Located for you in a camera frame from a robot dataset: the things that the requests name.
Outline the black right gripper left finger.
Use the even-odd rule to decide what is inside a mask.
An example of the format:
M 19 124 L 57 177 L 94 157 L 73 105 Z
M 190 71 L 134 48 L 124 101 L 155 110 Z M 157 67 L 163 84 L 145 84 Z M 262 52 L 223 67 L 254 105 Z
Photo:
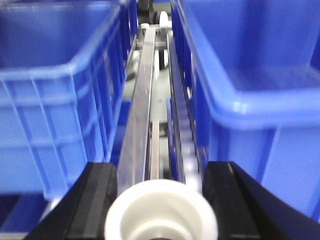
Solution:
M 117 191 L 115 165 L 89 162 L 68 193 L 25 239 L 103 240 L 107 212 Z

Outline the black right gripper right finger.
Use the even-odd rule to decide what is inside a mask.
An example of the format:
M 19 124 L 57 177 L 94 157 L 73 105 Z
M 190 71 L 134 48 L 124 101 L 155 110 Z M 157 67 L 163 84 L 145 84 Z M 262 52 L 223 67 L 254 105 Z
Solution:
M 220 240 L 318 240 L 320 224 L 295 210 L 234 162 L 210 161 L 202 194 Z

